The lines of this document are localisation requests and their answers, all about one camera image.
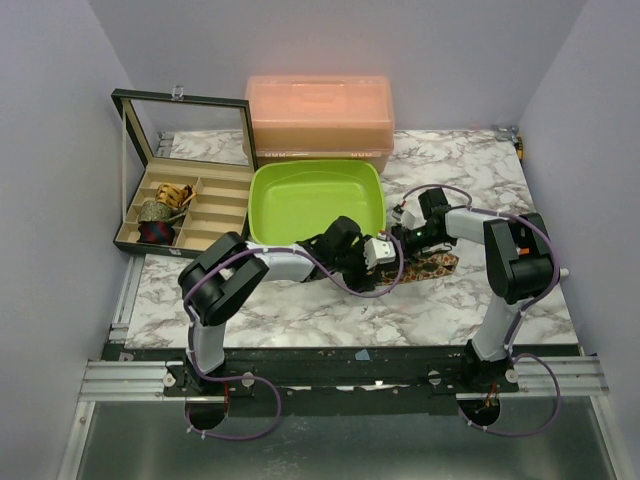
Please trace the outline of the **floral patterned tie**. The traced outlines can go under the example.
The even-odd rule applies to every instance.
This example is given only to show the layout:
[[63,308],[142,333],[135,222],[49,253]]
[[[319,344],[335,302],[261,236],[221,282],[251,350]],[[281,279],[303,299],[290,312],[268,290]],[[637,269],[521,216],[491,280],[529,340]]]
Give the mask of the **floral patterned tie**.
[[[404,262],[399,284],[434,280],[452,275],[459,263],[459,257],[445,250],[422,252]],[[390,286],[398,274],[398,263],[379,265],[376,268],[375,286]]]

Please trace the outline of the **green plastic tray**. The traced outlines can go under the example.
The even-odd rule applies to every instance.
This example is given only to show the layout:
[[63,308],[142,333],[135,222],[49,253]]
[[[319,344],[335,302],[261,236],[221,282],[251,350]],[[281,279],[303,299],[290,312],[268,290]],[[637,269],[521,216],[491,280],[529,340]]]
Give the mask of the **green plastic tray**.
[[386,228],[376,169],[359,160],[302,160],[263,166],[252,178],[247,221],[259,244],[289,245],[323,233],[340,216],[364,234]]

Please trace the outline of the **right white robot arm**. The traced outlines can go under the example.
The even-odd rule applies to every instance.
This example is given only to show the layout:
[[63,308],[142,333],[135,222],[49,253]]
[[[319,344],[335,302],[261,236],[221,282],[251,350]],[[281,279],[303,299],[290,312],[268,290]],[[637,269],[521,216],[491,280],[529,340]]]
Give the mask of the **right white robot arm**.
[[560,266],[544,221],[537,213],[513,215],[453,206],[444,188],[428,185],[418,197],[424,224],[402,223],[404,205],[393,210],[391,233],[406,258],[437,245],[460,240],[484,247],[492,298],[483,322],[461,356],[460,381],[480,392],[513,365],[512,346],[526,311],[547,296],[559,281]]

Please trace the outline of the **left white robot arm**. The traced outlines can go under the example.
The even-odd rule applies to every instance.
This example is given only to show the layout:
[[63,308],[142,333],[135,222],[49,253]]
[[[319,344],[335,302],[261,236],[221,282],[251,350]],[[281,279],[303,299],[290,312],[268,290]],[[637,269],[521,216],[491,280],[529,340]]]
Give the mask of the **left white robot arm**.
[[361,232],[340,216],[327,230],[289,246],[268,246],[229,232],[193,260],[179,275],[183,307],[190,318],[185,380],[201,395],[214,393],[222,380],[226,322],[262,282],[312,282],[327,278],[347,293],[377,298],[381,259],[395,259],[388,237]]

